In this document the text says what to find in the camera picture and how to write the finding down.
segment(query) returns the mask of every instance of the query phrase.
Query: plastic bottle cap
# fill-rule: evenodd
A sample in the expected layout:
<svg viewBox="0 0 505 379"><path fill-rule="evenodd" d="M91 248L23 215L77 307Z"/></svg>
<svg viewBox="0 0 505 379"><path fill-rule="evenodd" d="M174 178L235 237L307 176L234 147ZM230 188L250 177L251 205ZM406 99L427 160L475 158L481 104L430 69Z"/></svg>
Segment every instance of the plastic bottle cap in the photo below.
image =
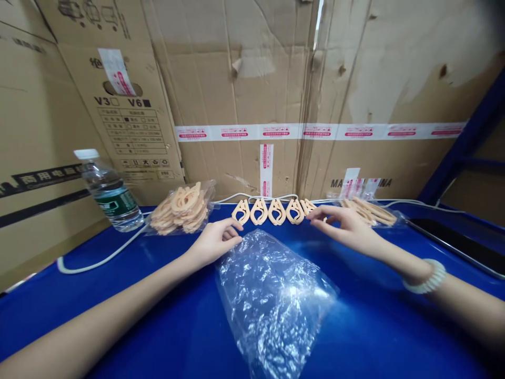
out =
<svg viewBox="0 0 505 379"><path fill-rule="evenodd" d="M100 156L96 149L74 150L74 154L79 159L92 159Z"/></svg>

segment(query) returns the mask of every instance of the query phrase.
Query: green bottle label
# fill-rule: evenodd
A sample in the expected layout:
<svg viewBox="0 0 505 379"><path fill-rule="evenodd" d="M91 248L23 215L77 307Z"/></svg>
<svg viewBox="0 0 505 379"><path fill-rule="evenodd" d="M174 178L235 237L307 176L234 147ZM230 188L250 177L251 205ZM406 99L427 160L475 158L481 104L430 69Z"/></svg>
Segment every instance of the green bottle label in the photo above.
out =
<svg viewBox="0 0 505 379"><path fill-rule="evenodd" d="M125 214L137 206L129 190L119 195L95 198L107 217L116 217Z"/></svg>

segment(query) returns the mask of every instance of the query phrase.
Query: blue table surface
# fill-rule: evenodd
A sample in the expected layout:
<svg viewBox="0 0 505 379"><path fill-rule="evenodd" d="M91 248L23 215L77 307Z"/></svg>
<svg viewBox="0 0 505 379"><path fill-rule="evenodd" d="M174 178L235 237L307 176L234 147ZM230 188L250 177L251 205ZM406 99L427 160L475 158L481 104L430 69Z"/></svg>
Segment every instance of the blue table surface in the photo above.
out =
<svg viewBox="0 0 505 379"><path fill-rule="evenodd" d="M460 215L418 206L393 206L411 217L431 217L477 234L503 249L503 239ZM229 217L233 205L210 220ZM244 234L256 228L250 221ZM315 262L340 288L324 319L302 378L482 378L496 374L498 359L481 348L423 297L408 293L383 264L330 240L305 220L261 226ZM439 260L461 279L501 299L505 283L488 276L409 227L379 230L387 240L422 258ZM65 256L69 268L104 259L131 237L108 228ZM95 270L61 274L53 264L0 299L0 361L71 318L169 263L196 235L141 236ZM180 284L140 320L93 368L91 378L249 377L217 291L211 265Z"/></svg>

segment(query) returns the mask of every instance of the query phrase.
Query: clear plastic bag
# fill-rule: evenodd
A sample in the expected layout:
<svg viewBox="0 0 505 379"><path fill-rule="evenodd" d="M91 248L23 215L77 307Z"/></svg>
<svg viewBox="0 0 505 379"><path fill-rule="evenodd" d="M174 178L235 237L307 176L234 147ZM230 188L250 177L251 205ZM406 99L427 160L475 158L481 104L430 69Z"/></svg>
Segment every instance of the clear plastic bag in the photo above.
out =
<svg viewBox="0 0 505 379"><path fill-rule="evenodd" d="M339 289L311 261L256 229L217 265L218 288L253 378L298 378Z"/></svg>
<svg viewBox="0 0 505 379"><path fill-rule="evenodd" d="M146 235L178 235L201 232L214 209L215 180L187 184L170 191L146 218Z"/></svg>
<svg viewBox="0 0 505 379"><path fill-rule="evenodd" d="M406 226L406 217L399 211L394 211L390 208L382 206L377 200L367 196L367 199L362 196L354 196L352 198L341 198L341 195L327 192L326 198L335 199L333 202L336 206L353 208L372 228L391 228Z"/></svg>

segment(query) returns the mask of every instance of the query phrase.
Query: pearl bracelet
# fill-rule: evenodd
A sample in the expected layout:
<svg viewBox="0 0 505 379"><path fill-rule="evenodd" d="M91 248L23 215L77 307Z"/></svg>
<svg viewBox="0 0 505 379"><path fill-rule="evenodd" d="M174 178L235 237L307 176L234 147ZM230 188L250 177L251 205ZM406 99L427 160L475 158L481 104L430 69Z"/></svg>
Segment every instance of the pearl bracelet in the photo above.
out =
<svg viewBox="0 0 505 379"><path fill-rule="evenodd" d="M427 281L425 281L422 284L414 286L408 284L405 280L403 280L403 285L405 286L405 288L408 289L410 292L413 292L418 295L427 294L436 290L440 286L440 284L442 284L443 280L446 278L447 275L446 268L440 262L431 259L425 259L423 261L428 262L435 269L433 271L433 274L431 274L430 278Z"/></svg>

